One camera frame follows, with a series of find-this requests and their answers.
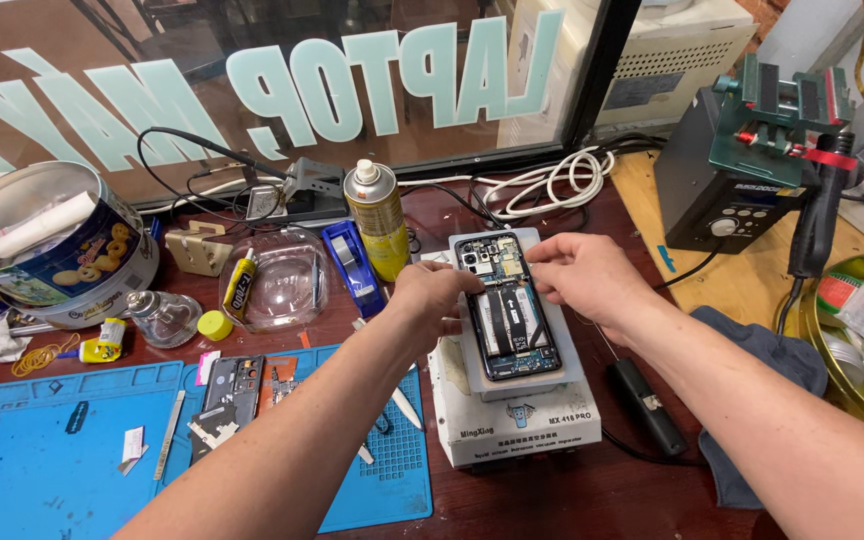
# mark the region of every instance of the tape dispenser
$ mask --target tape dispenser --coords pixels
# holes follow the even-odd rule
[[[369,256],[362,245],[354,221],[342,221],[321,230],[325,247],[339,267],[348,292],[355,301],[362,318],[371,317],[385,308],[385,299],[378,280],[369,264]]]

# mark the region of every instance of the white machine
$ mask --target white machine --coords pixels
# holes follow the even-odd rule
[[[523,249],[539,241],[534,228],[514,232]],[[456,237],[450,238],[452,245],[454,240]],[[422,258],[452,263],[451,251],[425,253]],[[601,417],[562,310],[542,301],[561,352],[562,368],[556,372],[501,382],[486,380],[474,345],[461,344],[474,339],[467,310],[462,315],[462,337],[442,338],[429,353],[438,441],[453,467],[572,449],[602,440]]]
[[[540,11],[565,9],[541,112],[499,121],[498,148],[553,141],[575,91],[599,0],[518,0],[509,95],[525,92]],[[729,71],[759,26],[735,0],[644,0],[596,119],[603,131],[672,124],[700,87]]]

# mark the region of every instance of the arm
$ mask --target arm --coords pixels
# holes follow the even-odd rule
[[[398,277],[386,308],[345,340],[288,399],[178,477],[117,538],[310,538],[349,465],[412,362],[461,333],[471,272],[421,262]]]
[[[655,294],[606,236],[526,252],[540,292],[649,362],[791,538],[864,538],[864,423]]]

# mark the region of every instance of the yellow bottle cap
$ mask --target yellow bottle cap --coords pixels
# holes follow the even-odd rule
[[[212,309],[198,317],[198,333],[212,341],[225,339],[232,331],[233,321],[218,309]]]

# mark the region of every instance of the clear plastic container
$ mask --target clear plastic container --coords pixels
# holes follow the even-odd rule
[[[316,318],[329,303],[331,259],[318,237],[300,228],[257,234],[235,244],[222,267],[220,297],[226,295],[235,264],[250,248],[255,276],[248,292],[245,320],[238,321],[225,312],[236,325],[253,333],[302,325]],[[313,294],[315,274],[317,294]]]
[[[126,304],[138,331],[152,347],[179,347],[198,332],[202,308],[185,294],[133,290],[126,294]]]

